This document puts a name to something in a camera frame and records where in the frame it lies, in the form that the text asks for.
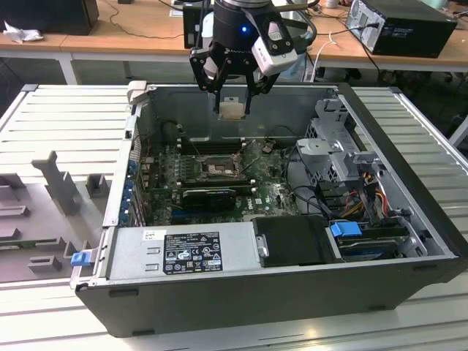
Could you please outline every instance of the yellow wire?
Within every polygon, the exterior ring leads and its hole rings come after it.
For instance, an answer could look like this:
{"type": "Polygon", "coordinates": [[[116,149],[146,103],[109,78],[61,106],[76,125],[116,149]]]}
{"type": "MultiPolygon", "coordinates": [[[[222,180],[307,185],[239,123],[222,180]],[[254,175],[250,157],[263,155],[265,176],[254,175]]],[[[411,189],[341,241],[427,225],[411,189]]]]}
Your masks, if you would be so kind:
{"type": "Polygon", "coordinates": [[[385,215],[385,211],[384,211],[385,201],[383,200],[383,196],[382,196],[382,194],[380,194],[378,192],[375,195],[377,195],[379,197],[380,202],[382,203],[382,214],[385,215]]]}
{"type": "Polygon", "coordinates": [[[354,212],[359,211],[359,210],[361,209],[362,206],[363,206],[363,203],[362,203],[362,202],[360,202],[360,203],[357,204],[357,205],[354,205],[354,206],[351,207],[345,214],[343,214],[342,217],[349,216],[350,214],[353,214],[354,212]]]}

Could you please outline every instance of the black computer case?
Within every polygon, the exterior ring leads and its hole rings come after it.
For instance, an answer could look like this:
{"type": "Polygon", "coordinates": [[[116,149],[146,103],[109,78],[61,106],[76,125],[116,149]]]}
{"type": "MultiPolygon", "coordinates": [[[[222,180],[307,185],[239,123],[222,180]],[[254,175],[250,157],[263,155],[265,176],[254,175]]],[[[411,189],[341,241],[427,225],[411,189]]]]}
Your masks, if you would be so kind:
{"type": "Polygon", "coordinates": [[[0,0],[0,29],[6,21],[42,33],[88,35],[98,17],[96,0],[0,0]]]}
{"type": "Polygon", "coordinates": [[[437,58],[455,29],[456,20],[418,0],[354,0],[349,29],[378,23],[352,33],[374,55],[437,58]]]}

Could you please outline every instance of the power supply label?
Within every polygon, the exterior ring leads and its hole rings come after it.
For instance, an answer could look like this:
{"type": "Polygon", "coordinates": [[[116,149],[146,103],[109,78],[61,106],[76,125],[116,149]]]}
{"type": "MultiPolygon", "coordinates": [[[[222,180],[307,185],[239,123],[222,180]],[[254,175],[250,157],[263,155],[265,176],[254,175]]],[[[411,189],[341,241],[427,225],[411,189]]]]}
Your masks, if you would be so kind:
{"type": "Polygon", "coordinates": [[[222,271],[219,232],[166,235],[162,271],[166,274],[222,271]]]}

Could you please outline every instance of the robotic arm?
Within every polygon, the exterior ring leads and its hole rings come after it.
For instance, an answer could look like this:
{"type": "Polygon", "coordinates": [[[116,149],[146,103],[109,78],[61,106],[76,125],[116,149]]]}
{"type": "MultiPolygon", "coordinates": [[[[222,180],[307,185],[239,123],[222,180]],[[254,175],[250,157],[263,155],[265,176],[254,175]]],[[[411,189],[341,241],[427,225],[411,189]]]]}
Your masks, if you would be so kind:
{"type": "Polygon", "coordinates": [[[228,75],[246,77],[245,114],[252,97],[267,94],[282,71],[290,68],[312,43],[306,36],[292,38],[280,12],[305,10],[318,3],[275,7],[271,0],[215,0],[213,40],[209,48],[192,48],[190,64],[203,91],[220,91],[228,75]],[[262,77],[254,80],[259,69],[262,77]]]}

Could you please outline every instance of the motherboard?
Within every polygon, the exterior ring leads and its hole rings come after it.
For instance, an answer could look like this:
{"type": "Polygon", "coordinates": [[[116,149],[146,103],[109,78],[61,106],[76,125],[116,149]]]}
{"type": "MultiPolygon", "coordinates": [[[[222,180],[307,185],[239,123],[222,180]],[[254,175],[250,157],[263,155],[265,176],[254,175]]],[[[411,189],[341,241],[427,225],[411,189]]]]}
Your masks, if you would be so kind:
{"type": "Polygon", "coordinates": [[[148,153],[141,184],[147,197],[147,222],[246,222],[259,216],[299,214],[284,180],[284,149],[264,140],[236,147],[236,152],[223,154],[205,154],[207,150],[196,145],[188,152],[179,145],[148,153]]]}

